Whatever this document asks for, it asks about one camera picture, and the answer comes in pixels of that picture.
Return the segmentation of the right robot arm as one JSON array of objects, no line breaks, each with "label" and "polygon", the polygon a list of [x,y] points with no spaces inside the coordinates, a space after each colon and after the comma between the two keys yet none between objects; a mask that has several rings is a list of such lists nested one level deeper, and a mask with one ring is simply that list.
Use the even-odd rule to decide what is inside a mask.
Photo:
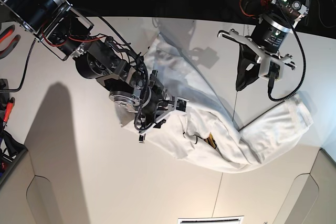
[{"label": "right robot arm", "polygon": [[186,113],[187,100],[169,94],[141,54],[119,33],[92,35],[93,23],[68,0],[1,0],[1,5],[52,54],[72,58],[82,77],[103,86],[115,106],[133,116],[140,142],[168,116]]}]

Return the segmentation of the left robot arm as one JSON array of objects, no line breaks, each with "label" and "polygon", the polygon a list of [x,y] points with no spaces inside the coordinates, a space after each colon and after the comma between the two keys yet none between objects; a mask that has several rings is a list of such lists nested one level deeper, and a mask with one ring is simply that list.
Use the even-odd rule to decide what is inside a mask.
[{"label": "left robot arm", "polygon": [[309,11],[309,0],[239,0],[241,12],[256,21],[250,35],[234,29],[220,30],[219,38],[239,45],[236,91],[245,89],[259,78],[281,80],[285,67],[296,69],[292,55],[281,54],[287,35]]}]

